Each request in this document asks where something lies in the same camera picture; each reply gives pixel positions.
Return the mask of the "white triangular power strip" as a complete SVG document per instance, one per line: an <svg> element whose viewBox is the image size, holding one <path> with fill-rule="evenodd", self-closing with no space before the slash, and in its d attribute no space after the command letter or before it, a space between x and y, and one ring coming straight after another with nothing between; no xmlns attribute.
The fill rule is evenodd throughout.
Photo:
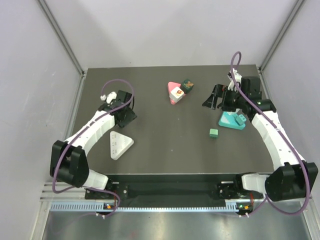
<svg viewBox="0 0 320 240"><path fill-rule="evenodd" d="M110 157L118 160L132 145L134 140L116 131L110 132Z"/></svg>

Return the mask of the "teal cube charger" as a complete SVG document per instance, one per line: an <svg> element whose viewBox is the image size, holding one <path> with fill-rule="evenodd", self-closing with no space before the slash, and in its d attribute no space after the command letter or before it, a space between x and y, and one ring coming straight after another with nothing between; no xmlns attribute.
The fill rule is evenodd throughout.
<svg viewBox="0 0 320 240"><path fill-rule="evenodd" d="M245 122L247 121L246 117L243 114L234 114L233 118L238 126L244 125Z"/></svg>

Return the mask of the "dark green cube adapter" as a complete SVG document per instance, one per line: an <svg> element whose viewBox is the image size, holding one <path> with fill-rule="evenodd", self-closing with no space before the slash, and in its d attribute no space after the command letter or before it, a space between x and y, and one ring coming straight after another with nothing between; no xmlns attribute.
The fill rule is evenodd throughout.
<svg viewBox="0 0 320 240"><path fill-rule="evenodd" d="M190 79L185 79L181 84L180 84L180 89L185 93L188 94L194 87L194 83Z"/></svg>

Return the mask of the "white tiger cube adapter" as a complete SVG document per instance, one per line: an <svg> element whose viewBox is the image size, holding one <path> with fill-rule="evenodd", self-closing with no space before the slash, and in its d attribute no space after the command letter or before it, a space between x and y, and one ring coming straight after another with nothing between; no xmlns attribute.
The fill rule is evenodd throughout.
<svg viewBox="0 0 320 240"><path fill-rule="evenodd" d="M183 98L184 95L185 93L181 90L181 88L176 86L170 91L169 98L172 104L176 104Z"/></svg>

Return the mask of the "pink triangular power strip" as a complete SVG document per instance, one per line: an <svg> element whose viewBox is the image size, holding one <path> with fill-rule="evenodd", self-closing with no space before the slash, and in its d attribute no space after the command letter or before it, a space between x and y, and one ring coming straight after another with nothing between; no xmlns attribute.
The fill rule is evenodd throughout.
<svg viewBox="0 0 320 240"><path fill-rule="evenodd" d="M167 88L168 88L170 103L172 105L175 105L176 103L178 103L185 96L184 91L181 89L180 83L170 81L167 84Z"/></svg>

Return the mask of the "teal triangular power strip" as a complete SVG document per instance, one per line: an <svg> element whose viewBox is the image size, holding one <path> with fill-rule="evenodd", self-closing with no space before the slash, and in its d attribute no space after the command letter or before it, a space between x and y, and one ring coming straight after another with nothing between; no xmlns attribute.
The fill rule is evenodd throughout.
<svg viewBox="0 0 320 240"><path fill-rule="evenodd" d="M218 125L221 127L229 128L229 129L243 130L246 127L246 123L241 126L237 125L237 123L234 120L234 114L238 114L238 113L223 111L218 121Z"/></svg>

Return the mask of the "mint green cube charger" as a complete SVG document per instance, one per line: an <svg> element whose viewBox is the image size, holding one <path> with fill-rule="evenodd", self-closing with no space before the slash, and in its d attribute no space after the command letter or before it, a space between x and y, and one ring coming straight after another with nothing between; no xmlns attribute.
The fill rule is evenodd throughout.
<svg viewBox="0 0 320 240"><path fill-rule="evenodd" d="M218 136L219 136L219 131L217 129L211 128L209 130L209 137L210 138L216 139L216 138L218 138Z"/></svg>

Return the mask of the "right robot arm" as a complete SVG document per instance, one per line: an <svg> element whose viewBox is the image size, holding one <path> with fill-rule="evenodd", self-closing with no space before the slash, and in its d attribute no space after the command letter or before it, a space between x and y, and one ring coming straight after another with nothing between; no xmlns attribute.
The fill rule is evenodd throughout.
<svg viewBox="0 0 320 240"><path fill-rule="evenodd" d="M318 175L313 162L306 162L281 126L275 105L264 99L257 77L244 77L236 87L216 84L210 97L202 104L212 110L221 109L229 115L240 109L260 134L273 162L270 175L241 173L233 185L233 192L245 198L251 191L267 195L273 202L305 198L312 190Z"/></svg>

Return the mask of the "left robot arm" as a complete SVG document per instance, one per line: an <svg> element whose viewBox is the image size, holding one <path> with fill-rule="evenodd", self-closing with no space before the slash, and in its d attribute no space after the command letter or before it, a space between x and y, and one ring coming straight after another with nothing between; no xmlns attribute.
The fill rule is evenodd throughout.
<svg viewBox="0 0 320 240"><path fill-rule="evenodd" d="M137 118L130 106L132 93L119 90L101 96L102 105L93 117L68 139L57 140L51 150L50 176L75 188L94 188L102 198L109 198L114 191L109 178L91 170L87 155L99 139L118 126L124 128Z"/></svg>

